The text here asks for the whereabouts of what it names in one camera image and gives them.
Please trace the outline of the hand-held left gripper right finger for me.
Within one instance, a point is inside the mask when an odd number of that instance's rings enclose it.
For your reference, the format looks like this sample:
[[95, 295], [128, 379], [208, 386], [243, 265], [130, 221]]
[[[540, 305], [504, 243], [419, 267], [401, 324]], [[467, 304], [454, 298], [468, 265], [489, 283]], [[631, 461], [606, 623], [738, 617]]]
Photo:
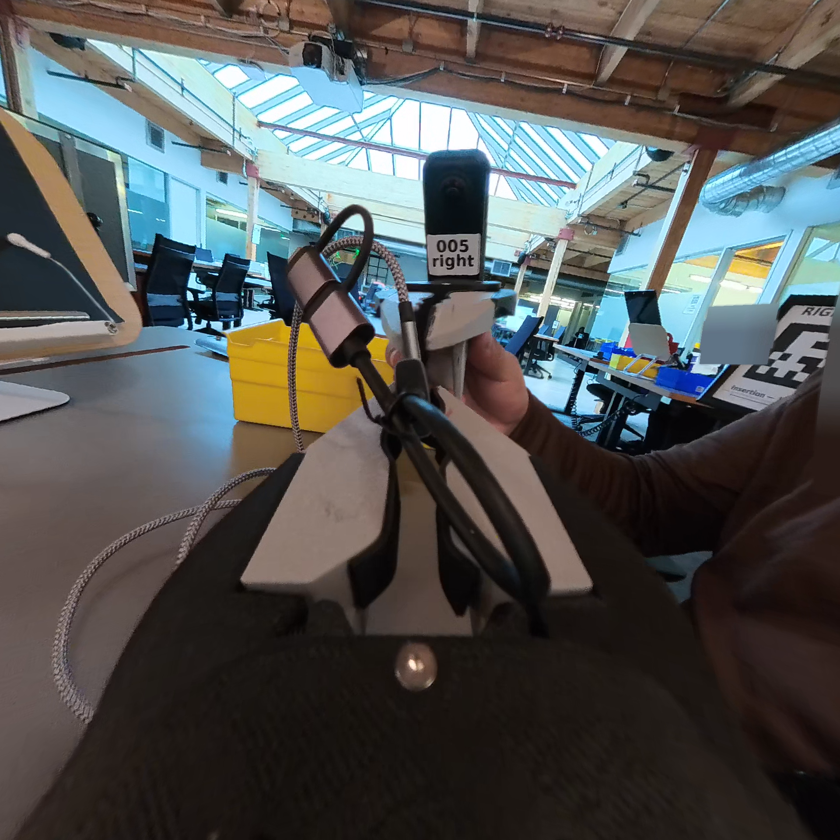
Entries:
[[[474, 446], [528, 527], [548, 572], [549, 595], [591, 593], [592, 578], [526, 450], [445, 388], [437, 394], [448, 419]], [[480, 569], [441, 511], [436, 525], [438, 575], [455, 613], [489, 617], [498, 605], [512, 602]]]

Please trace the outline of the person's torso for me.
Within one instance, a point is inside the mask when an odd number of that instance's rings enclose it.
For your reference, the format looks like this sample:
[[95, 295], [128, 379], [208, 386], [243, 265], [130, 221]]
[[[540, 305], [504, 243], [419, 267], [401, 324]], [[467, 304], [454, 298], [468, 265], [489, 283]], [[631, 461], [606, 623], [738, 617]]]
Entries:
[[692, 445], [716, 538], [695, 607], [727, 698], [818, 838], [838, 838], [838, 478], [817, 442], [823, 375]]

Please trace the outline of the framed marker sign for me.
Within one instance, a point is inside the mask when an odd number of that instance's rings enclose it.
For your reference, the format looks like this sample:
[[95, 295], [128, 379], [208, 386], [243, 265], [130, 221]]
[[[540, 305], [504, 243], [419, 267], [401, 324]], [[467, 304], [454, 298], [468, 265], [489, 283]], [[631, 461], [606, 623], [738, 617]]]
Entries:
[[701, 404], [744, 416], [791, 396], [826, 361], [837, 302], [831, 295], [791, 295], [776, 313], [769, 358], [762, 364], [727, 365]]

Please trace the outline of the office desk with black legs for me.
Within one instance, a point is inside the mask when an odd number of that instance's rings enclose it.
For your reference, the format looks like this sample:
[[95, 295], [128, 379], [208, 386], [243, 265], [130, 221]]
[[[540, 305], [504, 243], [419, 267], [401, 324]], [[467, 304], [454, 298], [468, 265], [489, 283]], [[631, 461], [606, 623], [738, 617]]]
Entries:
[[[620, 441], [627, 427], [627, 418], [634, 409], [641, 413], [651, 413], [662, 401], [698, 405], [696, 396], [670, 390], [644, 374], [612, 367], [597, 353], [561, 345], [555, 354], [573, 365], [574, 378], [565, 406], [553, 407], [551, 412], [572, 418], [573, 426], [582, 436], [594, 437], [595, 442], [604, 448], [612, 447]], [[602, 414], [580, 413], [576, 408], [584, 379], [589, 374], [596, 375], [596, 383], [611, 393]]]

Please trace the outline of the silver ventilation duct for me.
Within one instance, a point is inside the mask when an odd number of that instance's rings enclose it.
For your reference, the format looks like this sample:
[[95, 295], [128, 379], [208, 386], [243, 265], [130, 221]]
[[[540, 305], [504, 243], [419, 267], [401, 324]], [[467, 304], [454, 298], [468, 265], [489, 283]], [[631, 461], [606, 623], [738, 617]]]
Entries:
[[837, 157], [838, 152], [836, 119], [764, 157], [711, 178], [700, 191], [699, 204], [713, 214], [727, 217], [771, 213], [786, 194], [786, 188], [779, 184], [782, 177]]

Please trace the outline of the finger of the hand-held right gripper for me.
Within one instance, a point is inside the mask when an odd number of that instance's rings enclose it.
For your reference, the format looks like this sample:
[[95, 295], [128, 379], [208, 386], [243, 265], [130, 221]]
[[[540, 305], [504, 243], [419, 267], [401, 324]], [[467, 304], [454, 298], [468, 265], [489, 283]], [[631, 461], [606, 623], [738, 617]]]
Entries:
[[[418, 345], [418, 359], [425, 361], [427, 359], [426, 352], [426, 335], [427, 335], [427, 305], [424, 302], [427, 295], [424, 294], [410, 294], [409, 301], [413, 306], [413, 315], [415, 321], [417, 345]], [[400, 318], [399, 300], [396, 294], [382, 299], [382, 327], [385, 336], [388, 340], [388, 347], [386, 356], [390, 359], [393, 353], [397, 353], [401, 358], [407, 358], [407, 351], [404, 349], [402, 322]]]
[[433, 304], [425, 335], [427, 351], [446, 350], [491, 331], [495, 303], [490, 297], [447, 297]]

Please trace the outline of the black and white panel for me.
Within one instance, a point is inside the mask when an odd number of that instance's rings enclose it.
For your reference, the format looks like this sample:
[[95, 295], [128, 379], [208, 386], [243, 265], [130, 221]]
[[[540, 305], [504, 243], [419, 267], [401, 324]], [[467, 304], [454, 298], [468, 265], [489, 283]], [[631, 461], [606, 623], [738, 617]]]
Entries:
[[628, 338], [636, 356], [667, 362], [672, 355], [669, 333], [662, 324], [658, 294], [654, 290], [624, 293], [628, 316]]

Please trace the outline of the yellow plastic bin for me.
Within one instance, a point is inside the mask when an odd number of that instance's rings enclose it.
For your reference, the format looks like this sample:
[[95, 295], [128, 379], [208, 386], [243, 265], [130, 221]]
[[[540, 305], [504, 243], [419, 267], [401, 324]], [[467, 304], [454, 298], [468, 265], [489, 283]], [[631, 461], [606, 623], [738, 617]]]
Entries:
[[[234, 416], [238, 421], [291, 427], [288, 395], [290, 328], [270, 320], [226, 333]], [[303, 432], [323, 434], [362, 402], [352, 367], [336, 369], [307, 324], [297, 345], [297, 408]]]

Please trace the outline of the white ceiling device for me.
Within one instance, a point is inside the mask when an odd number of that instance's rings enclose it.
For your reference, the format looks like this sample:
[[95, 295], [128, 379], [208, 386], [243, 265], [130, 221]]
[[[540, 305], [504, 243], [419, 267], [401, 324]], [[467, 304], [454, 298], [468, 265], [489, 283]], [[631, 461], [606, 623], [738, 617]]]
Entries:
[[288, 65], [314, 104], [349, 114], [363, 110], [364, 94], [349, 45], [314, 35], [289, 48]]

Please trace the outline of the computer monitor on silver stand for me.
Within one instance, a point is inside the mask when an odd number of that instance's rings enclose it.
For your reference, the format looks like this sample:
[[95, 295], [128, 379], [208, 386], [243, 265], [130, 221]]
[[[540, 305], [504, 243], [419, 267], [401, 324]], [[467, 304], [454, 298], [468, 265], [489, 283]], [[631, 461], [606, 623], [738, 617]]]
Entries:
[[69, 176], [2, 111], [2, 373], [137, 350], [142, 317]]

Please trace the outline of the dark mesh office chair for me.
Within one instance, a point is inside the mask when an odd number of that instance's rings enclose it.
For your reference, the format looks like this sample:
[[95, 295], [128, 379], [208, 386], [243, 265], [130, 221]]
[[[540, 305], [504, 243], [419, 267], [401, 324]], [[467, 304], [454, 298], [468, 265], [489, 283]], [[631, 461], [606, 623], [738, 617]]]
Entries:
[[551, 373], [544, 370], [534, 356], [535, 342], [538, 343], [545, 338], [539, 333], [542, 322], [543, 316], [528, 315], [519, 330], [502, 346], [516, 358], [524, 375], [539, 379], [546, 377], [550, 379]]

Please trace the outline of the grey metal plug with loop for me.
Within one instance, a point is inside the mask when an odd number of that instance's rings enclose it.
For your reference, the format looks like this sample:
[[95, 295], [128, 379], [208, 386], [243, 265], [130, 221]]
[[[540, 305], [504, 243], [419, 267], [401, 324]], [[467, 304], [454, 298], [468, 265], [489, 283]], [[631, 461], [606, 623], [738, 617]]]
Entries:
[[[340, 279], [327, 261], [327, 246], [343, 223], [358, 216], [364, 227], [361, 244], [348, 275]], [[332, 367], [355, 367], [375, 331], [354, 297], [354, 289], [366, 267], [374, 243], [371, 214], [354, 204], [338, 213], [316, 243], [298, 248], [287, 265], [287, 283], [301, 310], [301, 319], [310, 327]]]

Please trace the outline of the person's right hand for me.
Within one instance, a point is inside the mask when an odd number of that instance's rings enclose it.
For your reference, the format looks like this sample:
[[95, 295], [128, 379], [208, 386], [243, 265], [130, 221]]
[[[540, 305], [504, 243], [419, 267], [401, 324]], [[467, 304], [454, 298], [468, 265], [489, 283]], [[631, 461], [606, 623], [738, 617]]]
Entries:
[[530, 397], [520, 363], [490, 332], [468, 341], [461, 399], [507, 436], [528, 411]]

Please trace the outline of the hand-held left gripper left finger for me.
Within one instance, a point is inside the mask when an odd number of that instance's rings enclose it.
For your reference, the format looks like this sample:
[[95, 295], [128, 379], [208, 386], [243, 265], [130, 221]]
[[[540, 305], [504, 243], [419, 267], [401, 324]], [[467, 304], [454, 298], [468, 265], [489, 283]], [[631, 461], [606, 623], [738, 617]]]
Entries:
[[384, 430], [360, 408], [312, 443], [245, 571], [254, 591], [364, 610], [396, 572], [401, 498]]

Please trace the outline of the person's right forearm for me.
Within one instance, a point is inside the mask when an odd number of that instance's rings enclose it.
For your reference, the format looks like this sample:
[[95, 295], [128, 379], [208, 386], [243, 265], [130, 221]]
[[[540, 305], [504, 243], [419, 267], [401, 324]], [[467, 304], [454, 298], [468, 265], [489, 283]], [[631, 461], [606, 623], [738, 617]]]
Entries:
[[792, 396], [687, 444], [647, 455], [596, 446], [531, 396], [511, 439], [573, 485], [646, 555], [718, 551], [806, 484], [815, 374]]

